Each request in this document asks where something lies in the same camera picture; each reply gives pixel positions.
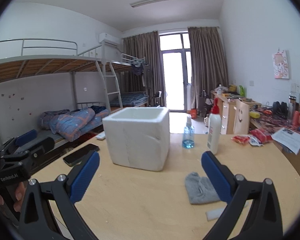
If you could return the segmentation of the left hand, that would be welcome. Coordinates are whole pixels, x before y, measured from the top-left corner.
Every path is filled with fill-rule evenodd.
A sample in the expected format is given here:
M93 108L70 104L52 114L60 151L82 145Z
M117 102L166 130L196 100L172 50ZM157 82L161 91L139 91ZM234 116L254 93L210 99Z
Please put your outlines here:
M15 212L21 211L25 192L26 192L25 184L24 184L24 182L20 182L14 192L16 201L15 201L13 207L14 207ZM2 196L0 195L0 206L2 206L2 205L4 205L4 200L3 200Z

